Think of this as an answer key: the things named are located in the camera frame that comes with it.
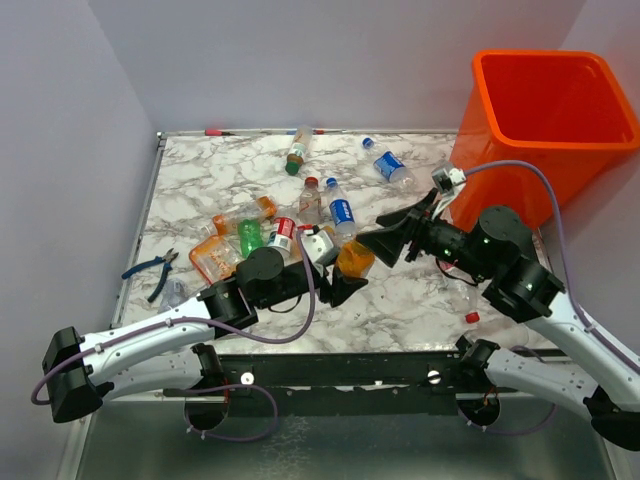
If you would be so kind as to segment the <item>orange juice bottle front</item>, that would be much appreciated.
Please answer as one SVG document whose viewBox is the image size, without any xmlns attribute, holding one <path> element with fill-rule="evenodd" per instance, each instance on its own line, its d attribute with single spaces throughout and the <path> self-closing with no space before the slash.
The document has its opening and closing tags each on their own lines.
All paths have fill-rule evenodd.
<svg viewBox="0 0 640 480">
<path fill-rule="evenodd" d="M 356 240 L 345 243 L 338 254 L 335 266 L 346 277 L 365 278 L 375 262 L 375 255 Z"/>
</svg>

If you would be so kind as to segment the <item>blue Pepsi bottle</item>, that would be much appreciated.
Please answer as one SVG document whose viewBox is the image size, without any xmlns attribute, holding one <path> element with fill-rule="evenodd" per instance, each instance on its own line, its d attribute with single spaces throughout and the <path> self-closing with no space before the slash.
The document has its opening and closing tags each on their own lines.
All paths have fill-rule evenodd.
<svg viewBox="0 0 640 480">
<path fill-rule="evenodd" d="M 353 237 L 357 232 L 354 214 L 344 191 L 333 177 L 326 180 L 326 196 L 336 232 Z"/>
</svg>

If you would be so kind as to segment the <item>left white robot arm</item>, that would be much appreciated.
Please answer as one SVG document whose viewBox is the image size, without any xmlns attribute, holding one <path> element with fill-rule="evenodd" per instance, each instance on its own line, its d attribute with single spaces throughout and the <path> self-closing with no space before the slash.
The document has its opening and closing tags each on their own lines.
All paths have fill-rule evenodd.
<svg viewBox="0 0 640 480">
<path fill-rule="evenodd" d="M 275 249 L 258 248 L 230 277 L 172 310 L 93 334 L 74 327 L 57 331 L 31 401 L 50 407 L 53 421 L 61 424 L 130 393 L 193 388 L 210 394 L 224 378 L 204 343 L 227 334 L 246 337 L 260 309 L 302 296 L 337 307 L 367 283 L 339 268 L 326 273 L 308 257 L 287 265 Z"/>
</svg>

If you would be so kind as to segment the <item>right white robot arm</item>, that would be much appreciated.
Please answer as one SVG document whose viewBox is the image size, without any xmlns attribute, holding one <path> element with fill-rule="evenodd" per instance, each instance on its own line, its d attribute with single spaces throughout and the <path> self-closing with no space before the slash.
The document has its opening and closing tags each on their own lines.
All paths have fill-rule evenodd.
<svg viewBox="0 0 640 480">
<path fill-rule="evenodd" d="M 477 340 L 459 367 L 461 383 L 472 391 L 492 383 L 546 399 L 588 420 L 609 442 L 638 450 L 638 355 L 572 303 L 568 287 L 539 263 L 532 231 L 511 208 L 485 209 L 465 232 L 441 219 L 435 197 L 431 191 L 411 207 L 379 216 L 378 229 L 357 241 L 388 267 L 425 253 L 487 282 L 482 295 L 494 309 L 551 341 L 579 367 L 556 370 Z"/>
</svg>

